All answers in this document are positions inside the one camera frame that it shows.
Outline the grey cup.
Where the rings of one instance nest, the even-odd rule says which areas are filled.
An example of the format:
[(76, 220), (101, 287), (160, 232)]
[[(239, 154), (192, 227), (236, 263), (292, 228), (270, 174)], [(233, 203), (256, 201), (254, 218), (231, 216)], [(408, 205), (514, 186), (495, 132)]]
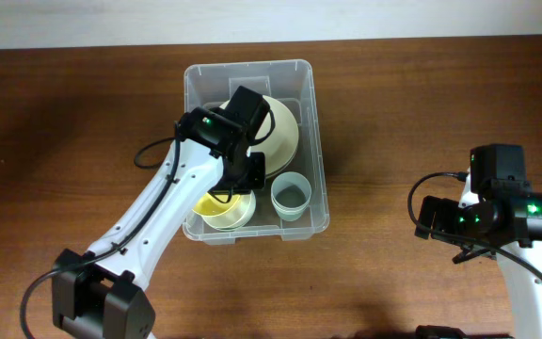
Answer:
[(309, 180), (294, 171), (283, 172), (271, 185), (271, 201), (279, 217), (285, 221), (299, 219), (311, 201)]

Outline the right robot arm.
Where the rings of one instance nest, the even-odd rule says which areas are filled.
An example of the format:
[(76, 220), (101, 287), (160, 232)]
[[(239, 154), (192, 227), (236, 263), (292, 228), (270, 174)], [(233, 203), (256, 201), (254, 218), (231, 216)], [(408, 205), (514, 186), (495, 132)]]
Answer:
[(470, 151), (470, 166), (450, 172), (464, 185), (459, 200), (427, 196), (409, 217), (415, 235), (460, 248), (453, 261), (486, 257), (505, 281), (517, 338), (542, 338), (542, 193), (527, 179), (518, 145)]

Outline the yellow bowl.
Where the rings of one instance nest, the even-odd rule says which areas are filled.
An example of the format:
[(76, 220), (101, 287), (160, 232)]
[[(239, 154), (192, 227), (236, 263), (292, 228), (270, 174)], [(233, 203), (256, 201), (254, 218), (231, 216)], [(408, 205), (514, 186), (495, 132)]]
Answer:
[(241, 200), (240, 195), (211, 195), (206, 193), (192, 211), (204, 217), (215, 217), (229, 212)]

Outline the cream plate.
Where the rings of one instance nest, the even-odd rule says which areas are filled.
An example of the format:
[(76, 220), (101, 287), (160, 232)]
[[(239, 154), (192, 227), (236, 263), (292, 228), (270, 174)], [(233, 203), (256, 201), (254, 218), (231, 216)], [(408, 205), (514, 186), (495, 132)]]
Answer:
[(298, 147), (299, 130), (295, 116), (277, 99), (264, 95), (275, 118), (275, 129), (258, 145), (247, 149), (247, 166), (253, 165), (255, 153), (263, 153), (265, 176), (271, 177), (283, 170), (294, 158)]

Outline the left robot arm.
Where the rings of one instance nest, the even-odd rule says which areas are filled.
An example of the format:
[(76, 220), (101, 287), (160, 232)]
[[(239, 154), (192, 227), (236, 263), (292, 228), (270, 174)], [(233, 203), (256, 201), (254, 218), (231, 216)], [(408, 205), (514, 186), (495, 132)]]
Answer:
[(239, 87), (225, 107), (196, 107), (175, 127), (167, 157), (125, 215), (83, 254), (64, 250), (52, 279), (53, 323), (75, 338), (150, 338), (146, 296), (155, 267), (207, 193), (219, 202), (261, 189), (265, 160), (251, 147), (271, 108)]

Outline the mint green bowl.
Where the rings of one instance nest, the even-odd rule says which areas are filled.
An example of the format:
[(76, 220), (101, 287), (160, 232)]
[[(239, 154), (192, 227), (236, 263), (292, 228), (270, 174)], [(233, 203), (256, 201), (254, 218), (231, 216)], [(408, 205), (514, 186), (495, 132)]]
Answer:
[(253, 192), (241, 195), (227, 211), (216, 216), (203, 216), (202, 219), (210, 227), (220, 231), (230, 231), (244, 226), (250, 221), (256, 209), (256, 196)]

